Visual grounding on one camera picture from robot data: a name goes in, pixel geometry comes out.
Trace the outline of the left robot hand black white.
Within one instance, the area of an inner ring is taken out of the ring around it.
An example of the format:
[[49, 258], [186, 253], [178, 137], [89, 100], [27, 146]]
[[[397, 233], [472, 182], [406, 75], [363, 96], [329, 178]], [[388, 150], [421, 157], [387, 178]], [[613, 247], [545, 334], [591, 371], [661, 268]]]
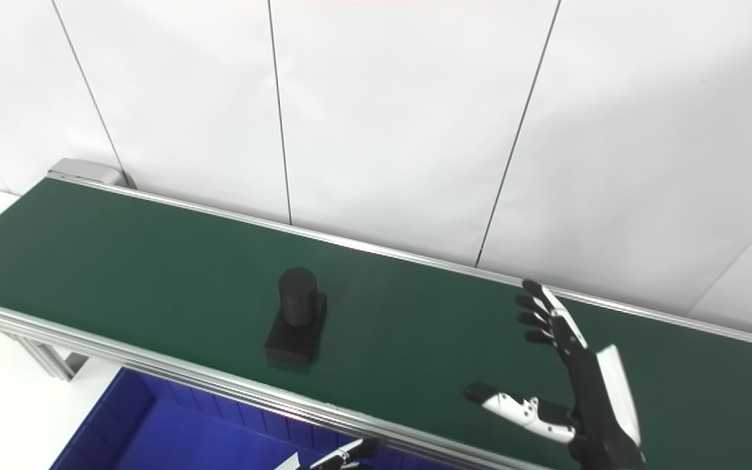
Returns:
[[350, 469], [363, 459], [375, 457], [379, 447], [380, 441], [377, 438], [357, 439], [338, 447], [308, 466], [301, 464], [298, 453], [294, 453], [294, 469]]

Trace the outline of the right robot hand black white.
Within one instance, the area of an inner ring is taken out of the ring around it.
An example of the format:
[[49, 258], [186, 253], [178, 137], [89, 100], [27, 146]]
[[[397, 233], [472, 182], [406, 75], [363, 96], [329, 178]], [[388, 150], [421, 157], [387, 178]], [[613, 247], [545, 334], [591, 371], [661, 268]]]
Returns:
[[572, 313], [549, 288], [532, 279], [516, 297], [518, 321], [530, 327], [531, 344], [551, 346], [565, 366], [573, 407], [508, 394], [483, 382], [463, 390], [466, 399], [507, 422], [565, 445], [582, 469], [644, 469], [635, 399], [615, 345], [594, 351]]

